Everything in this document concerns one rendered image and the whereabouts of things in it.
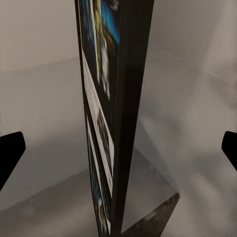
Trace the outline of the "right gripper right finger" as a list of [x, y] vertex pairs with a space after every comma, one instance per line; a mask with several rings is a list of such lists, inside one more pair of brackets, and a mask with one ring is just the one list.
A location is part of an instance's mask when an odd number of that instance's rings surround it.
[[237, 171], [237, 133], [226, 131], [221, 148]]

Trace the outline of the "poster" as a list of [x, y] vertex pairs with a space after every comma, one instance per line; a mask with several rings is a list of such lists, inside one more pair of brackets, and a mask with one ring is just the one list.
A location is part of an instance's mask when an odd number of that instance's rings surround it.
[[154, 0], [75, 0], [82, 91], [113, 229], [121, 229]]

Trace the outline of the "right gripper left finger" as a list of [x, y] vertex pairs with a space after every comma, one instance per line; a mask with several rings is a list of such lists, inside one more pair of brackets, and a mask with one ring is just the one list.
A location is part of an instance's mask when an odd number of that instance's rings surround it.
[[26, 150], [21, 131], [0, 137], [0, 191]]

